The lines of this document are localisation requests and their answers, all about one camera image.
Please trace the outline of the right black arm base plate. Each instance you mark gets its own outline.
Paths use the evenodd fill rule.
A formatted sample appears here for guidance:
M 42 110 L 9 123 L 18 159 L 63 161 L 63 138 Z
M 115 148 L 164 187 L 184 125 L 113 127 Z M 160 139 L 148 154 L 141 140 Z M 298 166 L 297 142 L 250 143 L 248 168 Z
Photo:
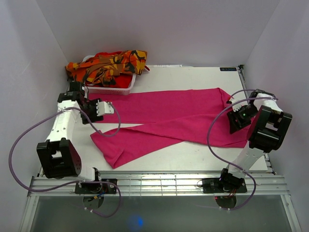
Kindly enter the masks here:
M 204 178 L 201 180 L 203 193 L 247 193 L 247 187 L 243 178 L 232 181 L 221 178 Z

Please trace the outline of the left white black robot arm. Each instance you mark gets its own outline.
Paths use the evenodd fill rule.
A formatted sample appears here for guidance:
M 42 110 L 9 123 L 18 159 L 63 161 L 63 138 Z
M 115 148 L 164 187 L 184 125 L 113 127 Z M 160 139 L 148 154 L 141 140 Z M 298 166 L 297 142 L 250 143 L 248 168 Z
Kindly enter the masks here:
M 76 178 L 86 181 L 86 188 L 97 193 L 102 189 L 102 180 L 98 178 L 98 171 L 93 167 L 82 165 L 82 160 L 72 143 L 75 122 L 80 119 L 85 125 L 86 117 L 79 110 L 70 110 L 70 107 L 78 108 L 87 114 L 92 123 L 103 120 L 98 115 L 98 104 L 101 100 L 88 100 L 84 85 L 73 81 L 69 89 L 60 93 L 57 99 L 58 115 L 45 142 L 37 144 L 37 154 L 42 169 L 47 178 Z

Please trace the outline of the pink trousers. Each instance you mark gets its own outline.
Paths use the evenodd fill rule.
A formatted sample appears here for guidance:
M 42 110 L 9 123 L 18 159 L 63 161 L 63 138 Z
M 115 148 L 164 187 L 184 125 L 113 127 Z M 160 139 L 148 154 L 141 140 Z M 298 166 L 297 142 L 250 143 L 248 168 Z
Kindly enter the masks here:
M 247 143 L 247 129 L 229 133 L 223 110 L 230 95 L 220 88 L 99 94 L 98 98 L 110 101 L 118 111 L 104 122 L 125 125 L 90 136 L 112 168 L 181 142 L 223 148 L 243 148 Z

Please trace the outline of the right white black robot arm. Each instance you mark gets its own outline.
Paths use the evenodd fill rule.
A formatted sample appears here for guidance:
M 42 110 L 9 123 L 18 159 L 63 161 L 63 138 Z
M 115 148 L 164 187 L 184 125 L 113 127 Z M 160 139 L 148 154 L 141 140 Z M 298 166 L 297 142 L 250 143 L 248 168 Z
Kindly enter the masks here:
M 221 171 L 219 189 L 224 192 L 245 187 L 245 171 L 260 157 L 278 150 L 287 134 L 293 116 L 283 111 L 276 103 L 274 94 L 256 89 L 247 105 L 237 104 L 227 113 L 230 134 L 249 127 L 247 143 L 241 153 Z

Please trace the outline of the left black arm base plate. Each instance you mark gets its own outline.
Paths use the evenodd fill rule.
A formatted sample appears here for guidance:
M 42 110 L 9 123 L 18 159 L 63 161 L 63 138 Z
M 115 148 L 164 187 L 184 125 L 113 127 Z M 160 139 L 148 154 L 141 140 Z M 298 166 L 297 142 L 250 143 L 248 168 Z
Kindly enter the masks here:
M 117 184 L 117 179 L 102 179 L 103 182 L 108 182 L 108 184 L 76 184 L 75 194 L 115 194 L 116 188 L 113 184 Z

